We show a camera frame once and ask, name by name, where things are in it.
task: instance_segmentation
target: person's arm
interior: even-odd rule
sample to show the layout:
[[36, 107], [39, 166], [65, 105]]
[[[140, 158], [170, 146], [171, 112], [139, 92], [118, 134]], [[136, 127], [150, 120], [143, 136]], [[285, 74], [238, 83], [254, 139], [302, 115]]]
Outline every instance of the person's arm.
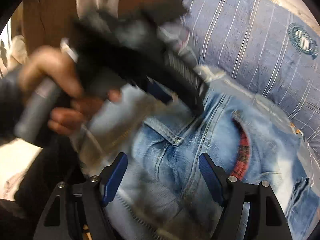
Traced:
[[[48, 126], [56, 133], [71, 135], [101, 108], [101, 99], [84, 95], [69, 55], [59, 49], [41, 47], [24, 66], [0, 80], [0, 143], [14, 139], [13, 129], [23, 111], [23, 105], [46, 76], [50, 76], [74, 98], [71, 101], [72, 108], [52, 110]], [[120, 92], [110, 90], [108, 98], [110, 101], [118, 101], [121, 98]]]

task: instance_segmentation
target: finger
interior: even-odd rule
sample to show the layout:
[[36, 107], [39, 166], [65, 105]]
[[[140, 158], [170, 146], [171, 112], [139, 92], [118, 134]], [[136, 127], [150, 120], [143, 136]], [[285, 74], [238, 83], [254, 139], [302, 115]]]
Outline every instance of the finger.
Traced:
[[51, 111], [51, 119], [70, 130], [78, 130], [86, 121], [83, 114], [71, 108], [57, 107]]
[[21, 90], [34, 91], [45, 76], [50, 76], [71, 97], [80, 97], [83, 88], [71, 57], [59, 49], [41, 47], [34, 52], [19, 75]]
[[119, 102], [121, 100], [121, 92], [117, 89], [111, 89], [108, 92], [108, 98], [111, 102]]
[[83, 114], [87, 119], [91, 119], [102, 107], [103, 101], [100, 98], [80, 98], [71, 101], [71, 106]]
[[67, 127], [62, 126], [61, 124], [53, 120], [48, 121], [48, 127], [56, 133], [66, 136], [70, 136], [74, 132], [73, 130], [70, 130]]

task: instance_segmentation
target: hand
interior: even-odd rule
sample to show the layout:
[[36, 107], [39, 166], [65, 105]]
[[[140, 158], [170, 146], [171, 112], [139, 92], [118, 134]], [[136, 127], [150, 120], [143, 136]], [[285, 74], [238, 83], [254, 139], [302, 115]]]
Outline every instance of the hand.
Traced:
[[[48, 121], [50, 129], [62, 135], [71, 135], [81, 124], [90, 120], [103, 105], [96, 97], [85, 97], [84, 90], [76, 74], [75, 64], [70, 56], [49, 46], [34, 52], [19, 74], [19, 87], [26, 102], [41, 81], [50, 76], [72, 98], [72, 108], [55, 108]], [[110, 90], [108, 99], [117, 102], [121, 99], [119, 90]]]

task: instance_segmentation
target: printed logo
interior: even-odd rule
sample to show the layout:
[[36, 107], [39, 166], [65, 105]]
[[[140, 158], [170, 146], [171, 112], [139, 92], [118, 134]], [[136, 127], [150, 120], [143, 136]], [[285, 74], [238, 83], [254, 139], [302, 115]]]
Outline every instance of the printed logo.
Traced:
[[288, 32], [291, 43], [298, 52], [311, 55], [313, 59], [318, 56], [319, 48], [316, 41], [310, 37], [302, 26], [291, 23]]

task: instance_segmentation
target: dark sleeve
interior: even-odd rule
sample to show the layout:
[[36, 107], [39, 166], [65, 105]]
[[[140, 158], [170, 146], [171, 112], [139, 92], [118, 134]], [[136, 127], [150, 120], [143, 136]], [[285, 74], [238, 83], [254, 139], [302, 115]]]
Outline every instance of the dark sleeve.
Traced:
[[0, 80], [0, 145], [14, 139], [13, 129], [23, 111], [22, 93], [18, 87], [21, 66]]

